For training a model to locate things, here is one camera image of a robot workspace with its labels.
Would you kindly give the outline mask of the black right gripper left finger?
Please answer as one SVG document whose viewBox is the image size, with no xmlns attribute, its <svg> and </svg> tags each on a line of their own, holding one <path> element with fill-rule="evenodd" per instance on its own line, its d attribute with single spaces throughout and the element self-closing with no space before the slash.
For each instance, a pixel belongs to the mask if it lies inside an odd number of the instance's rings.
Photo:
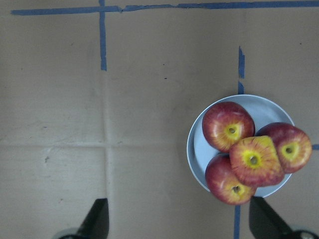
<svg viewBox="0 0 319 239">
<path fill-rule="evenodd" d="M 107 239 L 109 235 L 109 204 L 107 198 L 96 199 L 79 228 L 65 230 L 57 239 Z"/>
</svg>

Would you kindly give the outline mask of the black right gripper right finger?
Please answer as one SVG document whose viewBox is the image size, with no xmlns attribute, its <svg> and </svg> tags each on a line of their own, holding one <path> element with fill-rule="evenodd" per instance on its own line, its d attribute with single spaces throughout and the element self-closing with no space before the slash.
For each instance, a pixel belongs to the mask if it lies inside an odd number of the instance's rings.
<svg viewBox="0 0 319 239">
<path fill-rule="evenodd" d="M 249 229 L 256 239 L 317 239 L 307 230 L 293 230 L 262 197 L 252 197 Z"/>
</svg>

